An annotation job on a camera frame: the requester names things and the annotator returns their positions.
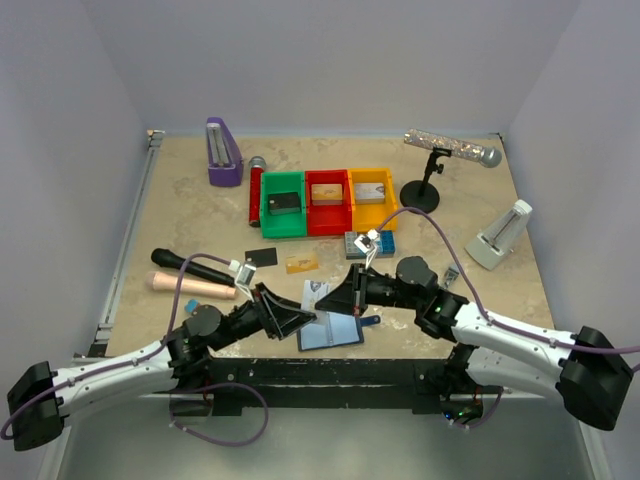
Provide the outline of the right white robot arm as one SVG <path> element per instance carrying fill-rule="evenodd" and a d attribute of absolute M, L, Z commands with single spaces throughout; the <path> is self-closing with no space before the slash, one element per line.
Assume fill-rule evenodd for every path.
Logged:
<path fill-rule="evenodd" d="M 634 373 L 597 329 L 542 328 L 486 310 L 443 289 L 419 256 L 401 259 L 393 275 L 356 263 L 315 303 L 353 316 L 371 305 L 411 310 L 423 333 L 454 343 L 443 370 L 455 391 L 515 389 L 559 401 L 593 428 L 611 431 L 617 424 Z"/>

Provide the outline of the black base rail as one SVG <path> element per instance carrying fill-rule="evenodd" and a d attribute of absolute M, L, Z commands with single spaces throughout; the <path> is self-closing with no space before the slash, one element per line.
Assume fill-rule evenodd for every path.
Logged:
<path fill-rule="evenodd" d="M 448 395 L 473 395 L 477 386 L 438 359 L 219 358 L 196 379 L 198 386 L 231 382 L 214 394 L 215 415 L 238 415 L 260 402 L 272 408 L 400 409 L 439 414 Z"/>

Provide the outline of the gold card from holder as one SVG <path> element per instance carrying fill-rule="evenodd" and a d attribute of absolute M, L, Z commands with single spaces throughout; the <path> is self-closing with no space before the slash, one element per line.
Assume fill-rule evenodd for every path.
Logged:
<path fill-rule="evenodd" d="M 288 256 L 285 259 L 285 270 L 287 274 L 303 273 L 318 268 L 319 262 L 315 252 L 299 253 Z"/>

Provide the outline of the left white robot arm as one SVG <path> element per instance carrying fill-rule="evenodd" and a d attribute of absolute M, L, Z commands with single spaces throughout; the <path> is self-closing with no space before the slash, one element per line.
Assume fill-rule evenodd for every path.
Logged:
<path fill-rule="evenodd" d="M 16 451 L 27 451 L 60 436 L 73 415 L 110 401 L 156 392 L 195 392 L 213 383 L 213 352 L 259 332 L 283 340 L 315 319 L 315 313 L 259 284 L 249 300 L 229 313 L 201 305 L 162 340 L 129 354 L 57 370 L 39 362 L 9 391 L 10 416 L 1 437 Z"/>

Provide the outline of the red plastic bin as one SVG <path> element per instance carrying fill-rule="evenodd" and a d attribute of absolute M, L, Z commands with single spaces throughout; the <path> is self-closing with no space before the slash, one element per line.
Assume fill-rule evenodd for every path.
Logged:
<path fill-rule="evenodd" d="M 308 236 L 341 236 L 352 229 L 352 195 L 346 169 L 305 172 Z"/>

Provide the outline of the green plastic bin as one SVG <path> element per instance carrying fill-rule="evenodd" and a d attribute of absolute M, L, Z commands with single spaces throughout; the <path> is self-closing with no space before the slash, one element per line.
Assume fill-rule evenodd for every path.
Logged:
<path fill-rule="evenodd" d="M 260 224 L 264 238 L 307 235 L 305 178 L 302 171 L 262 175 Z"/>

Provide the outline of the black credit card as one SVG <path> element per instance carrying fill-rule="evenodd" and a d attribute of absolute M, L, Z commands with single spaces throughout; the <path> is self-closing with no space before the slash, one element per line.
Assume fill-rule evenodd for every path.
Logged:
<path fill-rule="evenodd" d="M 269 194 L 267 197 L 270 215 L 286 215 L 301 211 L 301 200 L 297 192 L 282 192 Z"/>

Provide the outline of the pink microphone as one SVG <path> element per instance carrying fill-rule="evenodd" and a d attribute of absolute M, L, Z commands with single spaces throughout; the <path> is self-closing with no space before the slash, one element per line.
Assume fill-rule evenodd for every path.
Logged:
<path fill-rule="evenodd" d="M 179 277 L 160 271 L 148 272 L 145 276 L 145 284 L 154 291 L 174 291 L 179 287 L 181 293 L 200 295 L 207 298 L 231 300 L 237 296 L 234 287 L 207 281 L 183 279 L 178 284 Z"/>

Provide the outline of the purple metronome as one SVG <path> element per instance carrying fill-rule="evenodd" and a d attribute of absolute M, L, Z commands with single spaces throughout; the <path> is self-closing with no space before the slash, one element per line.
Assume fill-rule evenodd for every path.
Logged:
<path fill-rule="evenodd" d="M 221 117 L 206 121 L 208 176 L 212 186 L 233 188 L 242 183 L 244 163 L 240 149 Z"/>

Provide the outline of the orange blue toy block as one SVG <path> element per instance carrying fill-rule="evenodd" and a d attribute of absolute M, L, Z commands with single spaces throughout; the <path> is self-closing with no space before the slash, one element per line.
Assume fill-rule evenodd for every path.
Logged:
<path fill-rule="evenodd" d="M 191 299 L 185 304 L 184 309 L 187 313 L 191 314 L 198 306 L 199 302 L 195 299 Z"/>

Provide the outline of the small grey block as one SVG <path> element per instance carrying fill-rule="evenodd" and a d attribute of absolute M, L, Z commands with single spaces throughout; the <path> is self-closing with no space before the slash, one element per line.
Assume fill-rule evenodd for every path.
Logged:
<path fill-rule="evenodd" d="M 453 283 L 459 278 L 459 276 L 460 276 L 460 270 L 457 264 L 456 263 L 450 264 L 444 274 L 444 279 L 442 283 L 443 287 L 445 289 L 449 289 L 453 285 Z"/>

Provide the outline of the black VIP card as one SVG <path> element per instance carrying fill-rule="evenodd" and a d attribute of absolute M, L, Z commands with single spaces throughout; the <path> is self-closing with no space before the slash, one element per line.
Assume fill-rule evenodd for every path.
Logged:
<path fill-rule="evenodd" d="M 245 260 L 257 268 L 270 267 L 278 264 L 278 254 L 275 247 L 247 250 Z"/>

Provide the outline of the red microphone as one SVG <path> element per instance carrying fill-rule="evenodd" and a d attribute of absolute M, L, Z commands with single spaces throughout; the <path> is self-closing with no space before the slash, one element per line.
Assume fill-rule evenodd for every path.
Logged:
<path fill-rule="evenodd" d="M 260 201 L 261 178 L 266 170 L 266 161 L 261 156 L 254 156 L 249 161 L 250 185 L 249 185 L 249 225 L 253 228 L 260 227 Z"/>

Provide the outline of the navy blue card holder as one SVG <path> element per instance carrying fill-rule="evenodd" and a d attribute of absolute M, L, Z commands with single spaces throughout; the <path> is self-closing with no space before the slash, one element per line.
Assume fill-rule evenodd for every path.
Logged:
<path fill-rule="evenodd" d="M 381 323 L 379 315 L 355 318 L 337 313 L 328 313 L 297 332 L 299 352 L 357 345 L 364 342 L 364 327 Z"/>

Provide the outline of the glitter silver microphone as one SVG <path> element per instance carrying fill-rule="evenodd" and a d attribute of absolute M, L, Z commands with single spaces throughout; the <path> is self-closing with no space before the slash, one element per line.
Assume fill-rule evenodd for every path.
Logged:
<path fill-rule="evenodd" d="M 474 142 L 429 133 L 415 128 L 405 132 L 404 143 L 428 150 L 450 150 L 453 157 L 478 163 L 485 168 L 497 167 L 503 158 L 502 153 L 494 147 L 486 147 Z"/>

